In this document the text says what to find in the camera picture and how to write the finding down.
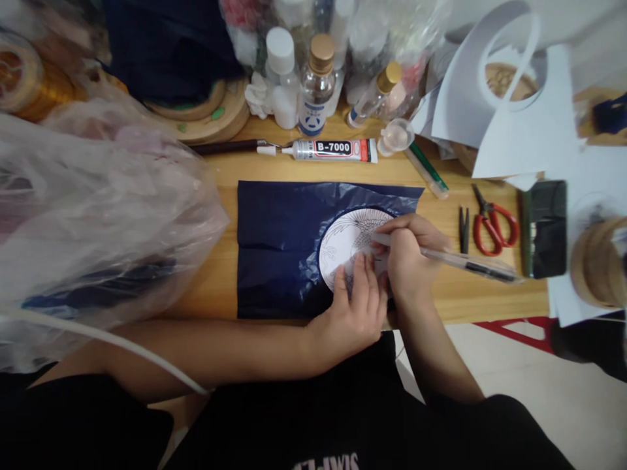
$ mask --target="black t-shirt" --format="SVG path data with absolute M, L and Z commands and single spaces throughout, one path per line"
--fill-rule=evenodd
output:
M 3 397 L 3 468 L 156 469 L 172 418 L 110 377 Z M 177 469 L 571 469 L 518 401 L 409 395 L 392 335 L 307 381 L 221 387 L 166 465 Z

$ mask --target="wooden desk surface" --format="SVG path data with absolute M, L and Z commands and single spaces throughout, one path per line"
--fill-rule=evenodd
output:
M 371 119 L 361 129 L 350 129 L 344 119 L 346 110 L 327 121 L 322 138 L 328 140 L 371 138 L 380 135 L 382 122 Z M 233 140 L 264 138 L 285 144 L 300 138 L 296 129 L 279 128 L 270 116 L 262 121 L 253 116 Z M 440 201 L 428 190 L 418 203 L 417 212 L 453 239 L 458 246 L 458 207 L 470 207 L 470 254 L 479 254 L 472 240 L 472 221 L 479 206 L 470 187 L 470 178 L 458 161 L 441 161 L 434 144 L 418 142 L 440 176 L 450 188 L 449 198 Z M 257 153 L 231 153 L 208 157 L 209 172 L 215 178 L 231 224 L 209 258 L 192 280 L 179 302 L 165 313 L 178 318 L 237 318 L 237 185 L 252 181 L 345 181 L 382 185 L 418 186 L 425 183 L 403 153 L 379 157 L 378 164 L 298 162 L 289 155 L 276 157 Z M 489 202 L 496 202 L 512 212 L 517 211 L 515 190 L 504 183 L 476 181 Z M 515 265 L 521 272 L 520 242 L 505 248 L 499 259 Z M 519 286 L 489 281 L 478 275 L 444 266 L 434 286 L 436 307 L 449 323 L 538 317 L 549 314 L 547 284 L 528 280 Z

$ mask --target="red scissor handle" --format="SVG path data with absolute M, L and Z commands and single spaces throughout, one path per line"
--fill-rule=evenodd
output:
M 493 251 L 488 251 L 481 241 L 481 225 L 483 225 L 486 230 L 488 230 L 488 234 L 494 242 Z M 475 236 L 475 244 L 477 245 L 477 248 L 479 248 L 479 251 L 482 252 L 485 256 L 495 257 L 503 253 L 503 239 L 493 227 L 490 219 L 488 219 L 487 217 L 483 217 L 481 214 L 477 214 L 475 216 L 473 231 Z
M 501 239 L 501 245 L 507 248 L 513 247 L 521 236 L 521 226 L 518 224 L 518 220 L 516 220 L 516 217 L 514 217 L 511 212 L 507 209 L 503 209 L 498 204 L 491 204 L 491 206 L 492 210 L 489 212 L 490 223 L 494 227 L 498 237 Z M 496 216 L 497 213 L 505 217 L 505 220 L 509 224 L 509 240 L 507 241 L 503 237 L 503 232 L 501 232 L 501 226 L 499 225 L 498 217 Z

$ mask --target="small plastic cup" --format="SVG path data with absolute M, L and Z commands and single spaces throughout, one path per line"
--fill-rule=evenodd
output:
M 393 153 L 403 151 L 413 142 L 415 133 L 411 123 L 406 119 L 394 119 L 381 131 L 381 138 L 377 143 L 379 154 L 389 157 Z

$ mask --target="black phone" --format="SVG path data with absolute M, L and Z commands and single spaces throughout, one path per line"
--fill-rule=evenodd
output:
M 525 276 L 544 279 L 566 272 L 565 181 L 539 181 L 522 193 L 521 232 Z

